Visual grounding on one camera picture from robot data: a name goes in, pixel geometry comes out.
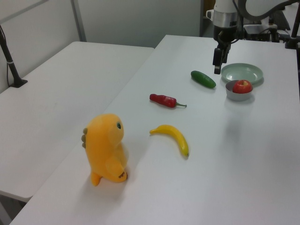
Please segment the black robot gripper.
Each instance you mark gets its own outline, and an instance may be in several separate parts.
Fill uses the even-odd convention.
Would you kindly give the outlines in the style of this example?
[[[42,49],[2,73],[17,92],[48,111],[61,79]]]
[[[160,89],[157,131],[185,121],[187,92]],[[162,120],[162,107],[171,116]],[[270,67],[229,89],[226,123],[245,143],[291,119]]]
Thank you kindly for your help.
[[[227,63],[229,44],[237,39],[237,26],[230,28],[214,26],[213,39],[217,41],[217,48],[215,48],[213,56],[214,74],[219,75],[222,63]]]

